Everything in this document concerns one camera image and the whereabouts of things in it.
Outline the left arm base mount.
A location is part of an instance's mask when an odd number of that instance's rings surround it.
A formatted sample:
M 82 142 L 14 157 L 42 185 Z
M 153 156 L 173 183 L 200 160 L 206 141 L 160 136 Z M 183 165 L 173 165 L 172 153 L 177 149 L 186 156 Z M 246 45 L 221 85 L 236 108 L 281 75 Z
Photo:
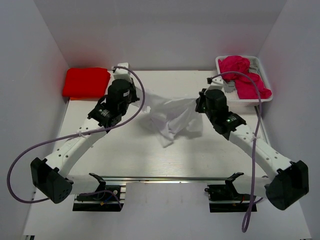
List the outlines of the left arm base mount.
M 107 180 L 95 173 L 89 173 L 89 179 L 97 187 L 92 195 L 85 195 L 92 191 L 75 195 L 73 212 L 120 212 L 125 202 L 126 184 L 119 181 Z

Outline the white t shirt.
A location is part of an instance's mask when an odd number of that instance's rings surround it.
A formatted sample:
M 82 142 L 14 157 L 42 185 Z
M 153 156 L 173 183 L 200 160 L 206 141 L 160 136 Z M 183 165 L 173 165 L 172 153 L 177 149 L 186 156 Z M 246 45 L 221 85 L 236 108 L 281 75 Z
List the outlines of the white t shirt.
M 177 135 L 190 139 L 203 135 L 203 119 L 195 111 L 194 97 L 167 98 L 146 90 L 144 103 L 139 100 L 132 105 L 142 107 L 141 125 L 153 131 L 163 148 L 172 145 Z

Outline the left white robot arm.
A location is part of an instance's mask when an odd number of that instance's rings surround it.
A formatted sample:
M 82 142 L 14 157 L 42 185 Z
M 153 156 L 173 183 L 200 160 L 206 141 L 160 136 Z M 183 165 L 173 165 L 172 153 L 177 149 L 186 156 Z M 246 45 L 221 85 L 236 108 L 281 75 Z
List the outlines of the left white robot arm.
M 69 138 L 44 159 L 37 157 L 31 162 L 34 186 L 55 204 L 61 203 L 69 195 L 89 193 L 96 200 L 103 198 L 106 184 L 100 176 L 94 173 L 71 175 L 70 171 L 95 142 L 122 120 L 129 105 L 137 100 L 132 80 L 114 80 L 75 137 Z

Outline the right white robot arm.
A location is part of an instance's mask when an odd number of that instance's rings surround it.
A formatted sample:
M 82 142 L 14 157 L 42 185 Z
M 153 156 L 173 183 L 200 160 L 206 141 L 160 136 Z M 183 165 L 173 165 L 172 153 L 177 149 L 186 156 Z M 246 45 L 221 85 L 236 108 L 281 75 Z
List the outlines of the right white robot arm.
M 225 180 L 226 195 L 236 200 L 254 193 L 267 198 L 279 210 L 286 210 L 309 192 L 308 166 L 283 156 L 260 138 L 238 114 L 229 111 L 227 98 L 219 89 L 202 89 L 195 111 L 205 114 L 213 129 L 241 148 L 266 173 L 266 178 L 234 173 Z

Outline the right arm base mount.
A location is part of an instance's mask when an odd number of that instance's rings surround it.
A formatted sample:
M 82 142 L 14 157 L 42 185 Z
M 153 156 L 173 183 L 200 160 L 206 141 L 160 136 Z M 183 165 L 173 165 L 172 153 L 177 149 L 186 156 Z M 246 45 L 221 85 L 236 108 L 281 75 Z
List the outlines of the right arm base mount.
M 249 207 L 250 195 L 236 191 L 233 182 L 244 175 L 237 172 L 228 177 L 224 184 L 210 184 L 204 192 L 208 195 L 211 213 L 245 213 Z

